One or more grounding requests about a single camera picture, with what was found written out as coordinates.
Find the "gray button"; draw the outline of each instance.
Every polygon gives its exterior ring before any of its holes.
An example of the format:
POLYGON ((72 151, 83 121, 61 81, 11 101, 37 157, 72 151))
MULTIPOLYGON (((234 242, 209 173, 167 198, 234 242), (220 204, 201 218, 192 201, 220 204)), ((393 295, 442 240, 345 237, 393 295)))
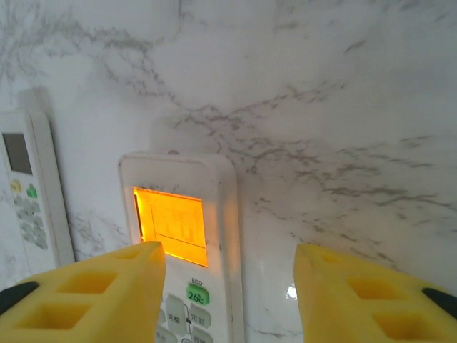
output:
POLYGON ((38 202, 32 202, 31 203, 31 210, 35 213, 40 213, 40 205, 38 205, 38 202))
POLYGON ((192 305, 189 316, 191 321, 195 324, 201 325, 207 329, 211 326, 211 315, 200 307, 192 305))
POLYGON ((33 234, 24 234, 24 239, 28 242, 35 242, 34 235, 33 234))
POLYGON ((21 220, 26 220, 27 219, 27 212, 25 212, 23 209, 18 210, 17 212, 17 217, 21 220))
POLYGON ((34 236, 36 239, 42 239, 46 241, 46 232, 41 227, 34 227, 34 236))
POLYGON ((23 199, 22 199, 22 197, 20 195, 16 195, 14 197, 14 204, 16 206, 22 206, 22 201, 23 201, 23 199))
POLYGON ((169 295, 165 300, 165 309, 170 331, 184 336, 186 334, 186 312, 183 301, 169 295))
POLYGON ((46 240, 45 239, 37 239, 35 241, 35 244, 37 245, 38 248, 41 248, 43 250, 47 250, 48 249, 48 244, 46 243, 46 240))
POLYGON ((159 310, 159 318, 157 319, 157 324, 163 324, 166 321, 165 312, 163 309, 159 310))
POLYGON ((203 330, 194 327, 191 333, 192 343, 213 343, 213 338, 203 330))
POLYGON ((22 207, 23 207, 26 211, 31 211, 31 202, 30 202, 30 200, 28 200, 28 199, 23 200, 23 202, 22 202, 22 207))
POLYGON ((34 216, 29 216, 28 214, 26 214, 26 216, 22 220, 24 220, 25 222, 28 222, 30 224, 33 224, 34 223, 34 216))
POLYGON ((42 227, 43 226, 43 219, 41 219, 38 216, 33 216, 31 218, 31 222, 34 223, 38 227, 42 227))
POLYGON ((21 224, 21 229, 24 232, 24 234, 33 234, 33 230, 31 229, 31 225, 27 223, 22 223, 21 224))
POLYGON ((178 339, 169 330, 157 326, 156 329, 157 343, 178 343, 178 339))

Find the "white marble surface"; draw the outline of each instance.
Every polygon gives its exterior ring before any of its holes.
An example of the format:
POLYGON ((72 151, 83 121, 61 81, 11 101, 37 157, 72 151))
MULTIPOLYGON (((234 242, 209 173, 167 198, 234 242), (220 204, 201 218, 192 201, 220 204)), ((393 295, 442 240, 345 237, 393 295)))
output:
MULTIPOLYGON (((123 153, 227 156, 248 342, 301 342, 300 242, 457 292, 456 42, 452 0, 2 0, 0 105, 49 110, 79 259, 128 244, 123 153)), ((5 287, 27 270, 0 189, 5 287)))

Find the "orange backlit display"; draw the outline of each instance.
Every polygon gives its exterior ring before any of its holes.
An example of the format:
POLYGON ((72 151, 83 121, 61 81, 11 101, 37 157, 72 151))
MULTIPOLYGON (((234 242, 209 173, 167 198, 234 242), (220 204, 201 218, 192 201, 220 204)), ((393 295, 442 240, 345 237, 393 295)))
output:
POLYGON ((208 266, 201 200, 134 188, 142 241, 160 241, 179 259, 208 266))

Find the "green button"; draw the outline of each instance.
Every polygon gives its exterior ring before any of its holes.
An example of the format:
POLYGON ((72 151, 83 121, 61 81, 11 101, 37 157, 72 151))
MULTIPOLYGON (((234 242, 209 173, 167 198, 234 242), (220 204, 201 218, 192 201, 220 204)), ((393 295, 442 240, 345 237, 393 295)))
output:
POLYGON ((189 284, 186 291, 187 299, 203 306, 209 304, 209 293, 203 287, 196 284, 189 284))
POLYGON ((30 198, 37 198, 38 197, 38 193, 36 193, 36 189, 35 189, 33 184, 30 184, 29 188, 27 189, 27 195, 30 198))

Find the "black rubber tip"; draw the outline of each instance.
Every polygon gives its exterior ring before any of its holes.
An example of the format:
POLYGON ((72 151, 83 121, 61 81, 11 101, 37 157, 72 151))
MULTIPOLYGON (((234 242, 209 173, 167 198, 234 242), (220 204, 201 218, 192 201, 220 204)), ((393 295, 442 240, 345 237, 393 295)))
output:
POLYGON ((0 292, 0 316, 20 302, 24 297, 37 289, 39 283, 36 281, 17 284, 16 286, 4 289, 0 292))
POLYGON ((449 315, 457 319, 457 297, 433 288, 424 288, 422 292, 449 315))

